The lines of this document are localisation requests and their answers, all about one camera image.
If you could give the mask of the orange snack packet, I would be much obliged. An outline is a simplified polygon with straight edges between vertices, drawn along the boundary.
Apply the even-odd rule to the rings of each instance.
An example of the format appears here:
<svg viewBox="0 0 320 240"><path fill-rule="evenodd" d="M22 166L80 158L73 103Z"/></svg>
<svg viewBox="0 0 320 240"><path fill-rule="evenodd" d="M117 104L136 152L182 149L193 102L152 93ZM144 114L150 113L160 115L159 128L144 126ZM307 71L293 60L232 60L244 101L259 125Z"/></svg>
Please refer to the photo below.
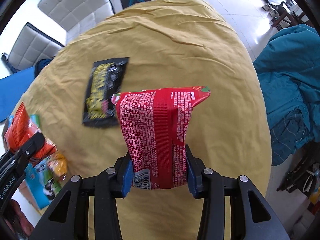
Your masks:
<svg viewBox="0 0 320 240"><path fill-rule="evenodd" d="M36 114L28 115L24 103L19 105L14 115L9 116L9 121L4 138L10 150L18 150L35 133L42 132L40 117ZM35 166L56 151L56 145L49 138L45 138L44 146L29 159L29 162Z"/></svg>

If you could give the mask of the red snack packet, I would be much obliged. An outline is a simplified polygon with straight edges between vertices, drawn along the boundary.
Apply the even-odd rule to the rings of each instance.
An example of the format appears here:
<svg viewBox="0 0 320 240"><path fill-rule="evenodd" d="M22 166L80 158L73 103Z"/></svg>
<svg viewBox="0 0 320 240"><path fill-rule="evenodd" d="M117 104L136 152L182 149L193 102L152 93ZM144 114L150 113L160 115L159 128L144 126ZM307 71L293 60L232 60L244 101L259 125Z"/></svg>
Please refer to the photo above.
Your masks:
<svg viewBox="0 0 320 240"><path fill-rule="evenodd" d="M209 96L210 89L203 86L112 96L132 160L134 187L172 189L187 182L185 137L191 113Z"/></svg>

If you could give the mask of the open cardboard box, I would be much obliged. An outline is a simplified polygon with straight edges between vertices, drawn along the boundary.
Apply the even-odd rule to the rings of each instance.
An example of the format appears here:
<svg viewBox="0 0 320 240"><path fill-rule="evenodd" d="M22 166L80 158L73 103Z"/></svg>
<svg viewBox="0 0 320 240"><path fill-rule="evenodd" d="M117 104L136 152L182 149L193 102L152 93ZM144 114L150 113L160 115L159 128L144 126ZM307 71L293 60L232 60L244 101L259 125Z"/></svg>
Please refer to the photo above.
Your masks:
<svg viewBox="0 0 320 240"><path fill-rule="evenodd" d="M35 166L29 162L25 169L25 183L38 209L47 207L62 188L62 181L48 168L47 159Z"/></svg>

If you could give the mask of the yellow cartoon snack packet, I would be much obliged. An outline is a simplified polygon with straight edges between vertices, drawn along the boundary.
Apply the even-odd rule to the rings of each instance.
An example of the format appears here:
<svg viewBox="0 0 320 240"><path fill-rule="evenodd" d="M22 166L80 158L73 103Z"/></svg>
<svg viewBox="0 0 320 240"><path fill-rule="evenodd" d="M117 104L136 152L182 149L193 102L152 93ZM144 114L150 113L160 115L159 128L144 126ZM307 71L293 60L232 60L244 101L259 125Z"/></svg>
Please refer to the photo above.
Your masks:
<svg viewBox="0 0 320 240"><path fill-rule="evenodd" d="M47 166L59 181L65 180L67 175L67 159L60 151L56 151L48 157Z"/></svg>

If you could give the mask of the blue foam mat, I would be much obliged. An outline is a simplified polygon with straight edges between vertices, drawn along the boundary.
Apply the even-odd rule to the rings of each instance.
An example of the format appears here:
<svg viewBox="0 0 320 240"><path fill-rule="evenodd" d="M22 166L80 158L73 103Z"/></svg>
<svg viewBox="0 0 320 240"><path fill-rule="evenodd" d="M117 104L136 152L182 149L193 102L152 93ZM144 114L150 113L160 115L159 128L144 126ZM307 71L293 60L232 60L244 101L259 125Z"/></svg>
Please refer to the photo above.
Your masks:
<svg viewBox="0 0 320 240"><path fill-rule="evenodd" d="M22 94L34 81L35 69L30 67L1 79L0 120L3 122L13 111Z"/></svg>

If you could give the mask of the dark blue cloth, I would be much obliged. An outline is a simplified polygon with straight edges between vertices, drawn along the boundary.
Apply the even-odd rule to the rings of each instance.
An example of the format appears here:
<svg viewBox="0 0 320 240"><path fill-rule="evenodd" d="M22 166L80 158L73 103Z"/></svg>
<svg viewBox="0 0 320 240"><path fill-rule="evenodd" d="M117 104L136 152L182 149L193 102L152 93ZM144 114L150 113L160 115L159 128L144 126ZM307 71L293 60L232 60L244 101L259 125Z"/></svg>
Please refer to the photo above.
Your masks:
<svg viewBox="0 0 320 240"><path fill-rule="evenodd" d="M34 66L34 77L36 78L43 70L43 68L50 64L52 60L53 58L39 60Z"/></svg>

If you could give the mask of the left white padded chair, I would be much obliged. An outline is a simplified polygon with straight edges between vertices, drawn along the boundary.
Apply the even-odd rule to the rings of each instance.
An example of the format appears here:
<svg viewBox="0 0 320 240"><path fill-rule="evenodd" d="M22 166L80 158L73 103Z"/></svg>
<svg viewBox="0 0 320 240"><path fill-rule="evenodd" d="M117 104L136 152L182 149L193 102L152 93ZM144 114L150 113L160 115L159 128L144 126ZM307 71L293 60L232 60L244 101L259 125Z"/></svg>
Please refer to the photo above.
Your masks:
<svg viewBox="0 0 320 240"><path fill-rule="evenodd" d="M34 66L42 59L54 58L64 45L27 22L16 39L9 55L2 60L12 73Z"/></svg>

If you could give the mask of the white padded chair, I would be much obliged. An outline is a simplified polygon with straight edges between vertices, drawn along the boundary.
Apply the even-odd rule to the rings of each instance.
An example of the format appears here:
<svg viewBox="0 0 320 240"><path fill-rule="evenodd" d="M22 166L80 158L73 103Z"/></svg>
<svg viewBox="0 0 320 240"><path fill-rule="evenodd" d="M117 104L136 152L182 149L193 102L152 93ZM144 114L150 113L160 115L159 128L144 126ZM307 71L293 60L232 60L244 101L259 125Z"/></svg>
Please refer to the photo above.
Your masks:
<svg viewBox="0 0 320 240"><path fill-rule="evenodd" d="M37 7L66 31L67 43L114 15L110 0L40 0Z"/></svg>
<svg viewBox="0 0 320 240"><path fill-rule="evenodd" d="M54 58L64 45L27 22L16 39L9 55L2 60L12 73L34 66L42 59Z"/></svg>

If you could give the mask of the black yellow snack packet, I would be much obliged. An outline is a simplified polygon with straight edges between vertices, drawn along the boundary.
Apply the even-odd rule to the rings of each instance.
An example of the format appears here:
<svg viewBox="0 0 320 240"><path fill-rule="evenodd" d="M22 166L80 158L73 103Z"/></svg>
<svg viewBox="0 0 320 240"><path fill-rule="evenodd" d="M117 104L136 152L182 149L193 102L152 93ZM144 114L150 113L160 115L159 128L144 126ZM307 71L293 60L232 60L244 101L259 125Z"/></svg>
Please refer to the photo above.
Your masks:
<svg viewBox="0 0 320 240"><path fill-rule="evenodd" d="M120 92L128 62L128 57L121 57L93 63L84 99L84 126L108 128L118 124L111 98Z"/></svg>

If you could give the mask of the teal blanket pile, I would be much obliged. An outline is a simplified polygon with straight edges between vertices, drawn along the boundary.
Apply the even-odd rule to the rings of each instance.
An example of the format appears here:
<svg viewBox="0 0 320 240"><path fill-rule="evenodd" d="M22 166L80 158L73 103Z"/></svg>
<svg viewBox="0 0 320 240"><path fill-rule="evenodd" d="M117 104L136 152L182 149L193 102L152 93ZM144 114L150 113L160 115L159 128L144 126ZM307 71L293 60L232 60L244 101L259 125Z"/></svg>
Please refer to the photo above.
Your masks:
<svg viewBox="0 0 320 240"><path fill-rule="evenodd" d="M319 142L319 34L306 24L282 29L253 65L277 166L308 142Z"/></svg>

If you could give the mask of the right white padded chair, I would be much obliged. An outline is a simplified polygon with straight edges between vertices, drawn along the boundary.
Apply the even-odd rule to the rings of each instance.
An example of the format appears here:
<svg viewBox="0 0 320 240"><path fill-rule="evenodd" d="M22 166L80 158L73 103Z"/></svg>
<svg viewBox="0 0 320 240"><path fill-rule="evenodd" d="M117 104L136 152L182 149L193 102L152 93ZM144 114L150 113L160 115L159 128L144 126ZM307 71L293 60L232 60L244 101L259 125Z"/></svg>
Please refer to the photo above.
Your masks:
<svg viewBox="0 0 320 240"><path fill-rule="evenodd" d="M114 15L110 0L40 0L37 7L66 31L67 43Z"/></svg>

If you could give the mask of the yellow tablecloth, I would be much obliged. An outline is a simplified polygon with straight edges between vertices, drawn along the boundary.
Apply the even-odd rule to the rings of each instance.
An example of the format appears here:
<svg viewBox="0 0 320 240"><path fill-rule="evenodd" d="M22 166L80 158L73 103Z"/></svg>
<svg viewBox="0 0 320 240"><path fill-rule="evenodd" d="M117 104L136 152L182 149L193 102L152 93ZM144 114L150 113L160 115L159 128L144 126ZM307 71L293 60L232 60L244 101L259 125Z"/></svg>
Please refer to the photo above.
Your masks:
<svg viewBox="0 0 320 240"><path fill-rule="evenodd" d="M61 49L22 95L69 174L95 176L127 152L118 126L82 124L93 63L119 57L129 58L124 92L207 86L210 97L193 109L187 130L192 154L266 193L272 153L260 83L235 30L202 0L137 3L107 18Z"/></svg>

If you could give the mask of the dark wooden chair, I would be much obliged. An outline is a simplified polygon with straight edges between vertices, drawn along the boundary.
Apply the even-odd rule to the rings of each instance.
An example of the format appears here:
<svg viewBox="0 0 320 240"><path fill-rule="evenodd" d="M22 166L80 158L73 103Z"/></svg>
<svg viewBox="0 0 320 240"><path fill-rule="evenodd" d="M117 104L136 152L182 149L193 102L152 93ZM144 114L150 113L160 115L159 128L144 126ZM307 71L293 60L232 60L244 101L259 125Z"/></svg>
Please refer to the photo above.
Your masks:
<svg viewBox="0 0 320 240"><path fill-rule="evenodd" d="M306 13L297 4L287 9L286 4L282 2L280 5L274 6L273 9L276 14L271 20L272 28L281 30L299 24L306 24L313 27Z"/></svg>

